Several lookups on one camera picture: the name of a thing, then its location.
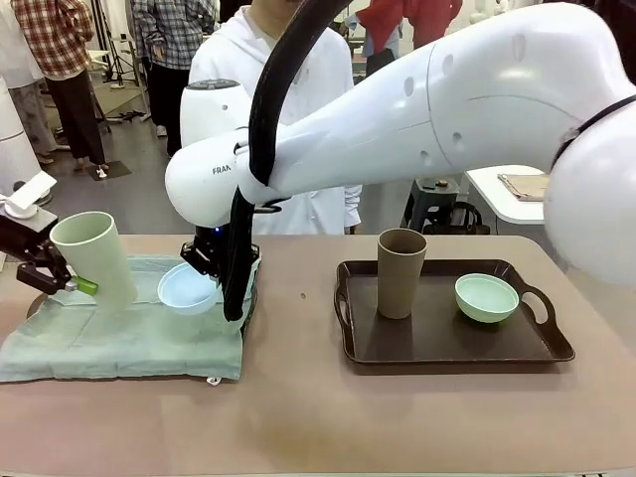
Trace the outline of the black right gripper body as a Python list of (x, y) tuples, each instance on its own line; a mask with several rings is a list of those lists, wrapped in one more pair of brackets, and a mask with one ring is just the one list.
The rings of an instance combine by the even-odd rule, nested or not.
[(182, 245), (180, 255), (201, 275), (227, 278), (230, 271), (230, 227), (196, 227), (191, 241)]

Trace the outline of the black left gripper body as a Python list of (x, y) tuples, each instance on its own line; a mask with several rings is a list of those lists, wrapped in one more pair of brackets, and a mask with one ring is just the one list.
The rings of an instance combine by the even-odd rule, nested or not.
[(17, 219), (1, 209), (1, 251), (22, 260), (44, 265), (49, 259), (46, 253), (50, 231), (59, 218), (42, 208), (30, 219)]

